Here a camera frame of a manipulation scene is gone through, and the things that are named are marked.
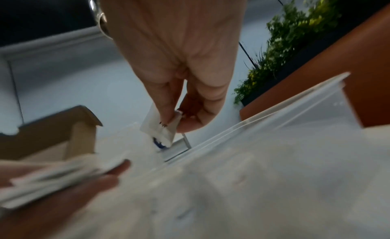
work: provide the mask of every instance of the cardboard box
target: cardboard box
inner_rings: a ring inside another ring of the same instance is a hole
[[[101,121],[85,106],[76,106],[21,125],[16,135],[0,133],[0,159],[64,160],[95,152]]]

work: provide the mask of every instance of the stack of packets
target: stack of packets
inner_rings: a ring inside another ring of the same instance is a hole
[[[140,131],[150,135],[157,141],[157,143],[169,148],[172,146],[176,129],[181,118],[182,113],[180,111],[176,111],[175,117],[168,125],[162,124],[160,120],[160,113],[158,112],[156,105],[153,103],[141,124]]]
[[[0,189],[0,208],[13,210],[67,187],[99,177],[125,161],[123,154],[99,164],[96,154],[86,154],[53,164],[10,180],[12,187]]]

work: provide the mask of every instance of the cardboard flap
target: cardboard flap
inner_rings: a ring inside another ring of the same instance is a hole
[[[22,125],[16,135],[0,134],[0,159],[18,160],[68,141],[77,122],[103,126],[87,107],[79,105]]]

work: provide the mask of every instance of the foliage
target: foliage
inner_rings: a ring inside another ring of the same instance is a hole
[[[252,60],[255,66],[249,70],[248,78],[234,90],[235,103],[264,86],[283,65],[313,41],[329,33],[345,18],[353,14],[367,0],[310,0],[304,1],[308,13],[297,10],[295,2],[283,6],[282,17],[276,15],[267,23],[271,38],[267,50]]]

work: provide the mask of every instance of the person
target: person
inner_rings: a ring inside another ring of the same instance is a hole
[[[0,162],[0,188],[9,187],[11,178],[26,175],[43,167],[47,165]],[[130,161],[126,160],[104,176],[57,192],[0,218],[0,237],[45,238],[96,195],[117,186],[118,176],[129,167]]]
[[[247,0],[100,0],[115,44],[156,104],[163,124],[174,116],[184,80],[185,116],[178,133],[199,129],[221,110],[238,50]],[[0,220],[2,239],[43,238],[98,193],[117,185],[111,174],[58,192]],[[0,166],[0,183],[36,167]]]

